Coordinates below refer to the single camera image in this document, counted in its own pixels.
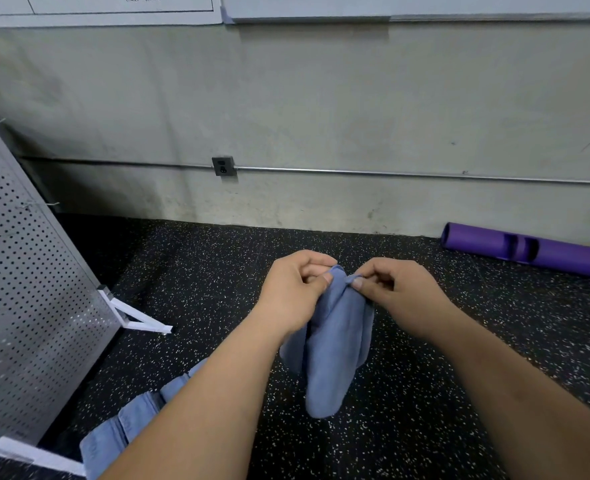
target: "purple foam roller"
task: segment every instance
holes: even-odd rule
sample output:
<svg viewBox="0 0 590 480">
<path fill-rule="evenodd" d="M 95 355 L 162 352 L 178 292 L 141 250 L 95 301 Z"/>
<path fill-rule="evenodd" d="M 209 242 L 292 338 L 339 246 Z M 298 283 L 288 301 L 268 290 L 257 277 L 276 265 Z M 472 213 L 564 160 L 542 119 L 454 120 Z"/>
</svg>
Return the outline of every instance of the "purple foam roller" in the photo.
<svg viewBox="0 0 590 480">
<path fill-rule="evenodd" d="M 517 262 L 590 276 L 590 246 L 519 235 L 517 249 Z"/>
<path fill-rule="evenodd" d="M 510 259 L 517 236 L 483 227 L 449 222 L 442 233 L 442 247 L 491 258 Z"/>
<path fill-rule="evenodd" d="M 446 224 L 442 246 L 590 276 L 590 246 L 455 223 Z"/>
</svg>

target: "fingernail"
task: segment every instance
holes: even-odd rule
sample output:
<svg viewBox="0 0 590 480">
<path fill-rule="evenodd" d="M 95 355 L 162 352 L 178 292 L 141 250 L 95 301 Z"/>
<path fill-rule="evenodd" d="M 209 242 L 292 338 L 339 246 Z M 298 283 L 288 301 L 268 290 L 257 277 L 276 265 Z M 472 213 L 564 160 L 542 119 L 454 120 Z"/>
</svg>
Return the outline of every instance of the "fingernail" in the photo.
<svg viewBox="0 0 590 480">
<path fill-rule="evenodd" d="M 362 285 L 364 283 L 364 278 L 355 278 L 351 283 L 351 286 L 355 288 L 355 290 L 359 291 L 362 289 Z"/>
</svg>

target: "gray wall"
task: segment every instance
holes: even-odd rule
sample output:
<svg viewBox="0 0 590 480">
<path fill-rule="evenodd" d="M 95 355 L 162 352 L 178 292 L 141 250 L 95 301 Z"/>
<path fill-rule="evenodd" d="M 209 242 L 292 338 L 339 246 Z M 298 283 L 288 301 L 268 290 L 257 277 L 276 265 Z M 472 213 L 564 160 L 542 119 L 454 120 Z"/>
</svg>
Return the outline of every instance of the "gray wall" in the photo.
<svg viewBox="0 0 590 480">
<path fill-rule="evenodd" d="M 590 24 L 0 30 L 15 151 L 590 178 Z M 34 166 L 75 212 L 590 244 L 590 187 Z"/>
</svg>

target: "folded cloth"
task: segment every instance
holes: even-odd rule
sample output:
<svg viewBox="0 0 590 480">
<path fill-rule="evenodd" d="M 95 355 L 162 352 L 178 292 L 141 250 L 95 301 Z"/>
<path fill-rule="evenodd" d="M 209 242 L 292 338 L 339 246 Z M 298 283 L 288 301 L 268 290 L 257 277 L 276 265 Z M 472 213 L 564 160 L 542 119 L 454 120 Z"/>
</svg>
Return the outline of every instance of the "folded cloth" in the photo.
<svg viewBox="0 0 590 480">
<path fill-rule="evenodd" d="M 188 379 L 190 379 L 190 376 L 188 374 L 182 374 L 181 376 L 176 377 L 175 379 L 170 381 L 168 384 L 163 386 L 159 390 L 159 394 L 162 395 L 163 400 L 166 403 L 170 403 L 171 399 L 173 397 L 175 397 L 177 395 L 177 393 L 179 392 L 179 389 L 181 389 L 182 387 L 184 387 L 186 385 L 186 383 L 188 382 Z"/>
<path fill-rule="evenodd" d="M 79 443 L 86 478 L 97 480 L 127 445 L 126 435 L 116 416 L 88 433 Z"/>
<path fill-rule="evenodd" d="M 148 423 L 161 411 L 162 397 L 158 392 L 145 392 L 126 404 L 117 417 L 124 429 L 128 443 L 141 433 Z"/>
<path fill-rule="evenodd" d="M 201 369 L 201 366 L 206 363 L 207 360 L 208 360 L 208 357 L 206 357 L 204 360 L 202 360 L 201 362 L 199 362 L 190 371 L 188 371 L 188 376 L 193 377 L 195 375 L 195 373 Z"/>
<path fill-rule="evenodd" d="M 313 418 L 339 411 L 355 370 L 366 362 L 375 315 L 371 302 L 351 288 L 356 275 L 346 276 L 341 266 L 330 273 L 333 281 L 313 317 L 279 349 L 291 371 L 307 373 L 306 410 Z"/>
</svg>

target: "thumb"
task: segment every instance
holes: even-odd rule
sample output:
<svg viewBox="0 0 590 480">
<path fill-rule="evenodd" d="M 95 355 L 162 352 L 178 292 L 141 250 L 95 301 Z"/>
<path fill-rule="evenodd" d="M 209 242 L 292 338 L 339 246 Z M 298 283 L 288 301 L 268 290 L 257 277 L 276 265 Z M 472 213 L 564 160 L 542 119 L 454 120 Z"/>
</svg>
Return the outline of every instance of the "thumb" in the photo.
<svg viewBox="0 0 590 480">
<path fill-rule="evenodd" d="M 366 298 L 369 298 L 375 303 L 379 303 L 379 305 L 383 306 L 386 306 L 386 303 L 390 298 L 390 294 L 392 293 L 392 291 L 386 290 L 377 283 L 365 280 L 362 277 L 355 278 L 351 286 L 355 288 L 355 290 L 362 293 Z"/>
<path fill-rule="evenodd" d="M 321 276 L 317 276 L 315 280 L 311 281 L 308 286 L 315 293 L 315 298 L 319 298 L 321 294 L 326 291 L 328 285 L 333 281 L 333 275 L 331 273 L 324 273 Z"/>
</svg>

